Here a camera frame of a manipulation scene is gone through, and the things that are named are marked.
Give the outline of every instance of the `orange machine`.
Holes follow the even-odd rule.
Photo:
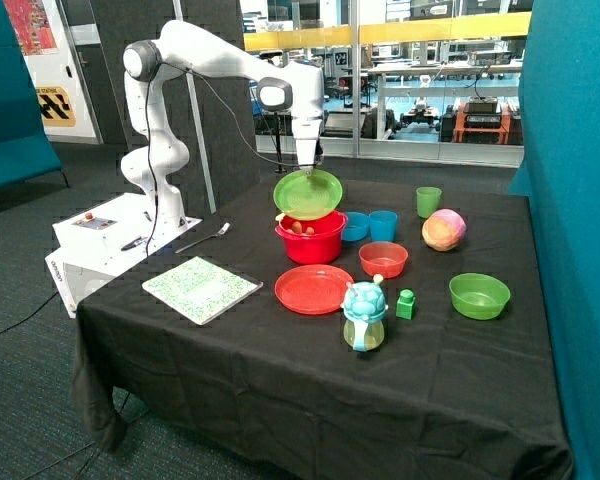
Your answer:
[[[507,145],[511,131],[511,111],[507,103],[472,99],[458,108],[453,142]]]

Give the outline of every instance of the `blue cup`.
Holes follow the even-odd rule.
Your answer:
[[[369,215],[360,212],[345,212],[347,224],[342,230],[342,240],[357,242],[369,234]]]
[[[398,215],[389,210],[377,210],[369,214],[369,229],[371,230],[371,241],[393,242],[396,236]]]

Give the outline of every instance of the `teal partition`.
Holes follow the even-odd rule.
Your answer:
[[[15,32],[0,0],[0,186],[60,170]]]
[[[575,477],[600,479],[600,0],[539,0],[521,80],[528,195]]]

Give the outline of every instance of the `yellow railing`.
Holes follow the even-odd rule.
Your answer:
[[[383,42],[517,37],[527,34],[530,20],[531,12],[524,12],[361,25],[360,43],[364,45]],[[290,32],[249,33],[244,36],[244,43],[247,52],[258,52],[351,45],[351,39],[351,28],[343,26]]]

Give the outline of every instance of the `green cup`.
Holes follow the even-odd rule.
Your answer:
[[[416,190],[416,205],[420,218],[429,218],[438,209],[442,190],[437,187],[420,187]]]

